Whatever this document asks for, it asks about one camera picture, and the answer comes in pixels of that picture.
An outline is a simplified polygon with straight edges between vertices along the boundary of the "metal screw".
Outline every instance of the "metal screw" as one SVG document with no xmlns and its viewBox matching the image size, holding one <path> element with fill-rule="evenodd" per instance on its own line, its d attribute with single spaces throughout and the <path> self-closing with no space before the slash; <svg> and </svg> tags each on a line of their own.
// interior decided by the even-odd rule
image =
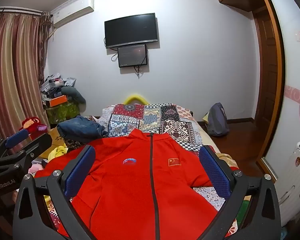
<svg viewBox="0 0 300 240">
<path fill-rule="evenodd" d="M 32 175 L 28 173 L 28 174 L 26 174 L 26 175 L 23 176 L 23 179 L 25 179 L 25 180 L 30 179 L 31 176 Z"/>
<path fill-rule="evenodd" d="M 271 180 L 271 176 L 269 174 L 265 174 L 265 179 L 266 180 Z"/>
<path fill-rule="evenodd" d="M 61 170 L 55 170 L 52 174 L 53 176 L 58 177 L 61 174 Z"/>
<path fill-rule="evenodd" d="M 243 175 L 242 171 L 240 171 L 240 170 L 235 170 L 235 171 L 234 171 L 234 174 L 235 174 L 235 176 L 237 176 L 237 177 L 241 177 L 241 176 Z"/>
</svg>

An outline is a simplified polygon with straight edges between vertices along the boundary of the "backpack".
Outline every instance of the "backpack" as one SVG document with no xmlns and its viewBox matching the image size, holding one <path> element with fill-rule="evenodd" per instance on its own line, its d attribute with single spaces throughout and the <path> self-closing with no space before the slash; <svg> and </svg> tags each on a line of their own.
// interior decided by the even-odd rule
<svg viewBox="0 0 300 240">
<path fill-rule="evenodd" d="M 208 123 L 205 123 L 208 135 L 216 137 L 226 135 L 229 132 L 229 126 L 222 104 L 214 104 L 208 114 Z"/>
</svg>

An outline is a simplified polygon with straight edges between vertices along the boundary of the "folded blue jeans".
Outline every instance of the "folded blue jeans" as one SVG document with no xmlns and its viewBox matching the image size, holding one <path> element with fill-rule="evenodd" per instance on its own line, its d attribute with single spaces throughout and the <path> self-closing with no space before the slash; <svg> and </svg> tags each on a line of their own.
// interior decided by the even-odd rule
<svg viewBox="0 0 300 240">
<path fill-rule="evenodd" d="M 81 115 L 59 123 L 57 129 L 62 138 L 82 143 L 89 143 L 107 135 L 103 125 L 90 121 Z"/>
</svg>

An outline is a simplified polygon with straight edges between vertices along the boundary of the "chinese flag patch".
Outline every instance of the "chinese flag patch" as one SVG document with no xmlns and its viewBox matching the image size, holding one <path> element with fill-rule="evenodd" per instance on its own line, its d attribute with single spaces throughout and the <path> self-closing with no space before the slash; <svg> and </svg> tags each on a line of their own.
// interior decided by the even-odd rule
<svg viewBox="0 0 300 240">
<path fill-rule="evenodd" d="M 169 159 L 169 166 L 173 166 L 173 165 L 181 165 L 178 158 Z"/>
</svg>

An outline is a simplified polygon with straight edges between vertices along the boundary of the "wooden door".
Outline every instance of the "wooden door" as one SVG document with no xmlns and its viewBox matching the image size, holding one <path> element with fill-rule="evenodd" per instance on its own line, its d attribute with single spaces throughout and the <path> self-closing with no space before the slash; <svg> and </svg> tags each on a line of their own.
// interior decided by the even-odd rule
<svg viewBox="0 0 300 240">
<path fill-rule="evenodd" d="M 253 14 L 259 39 L 260 87 L 255 123 L 268 130 L 277 92 L 278 57 L 274 30 L 266 8 Z"/>
</svg>

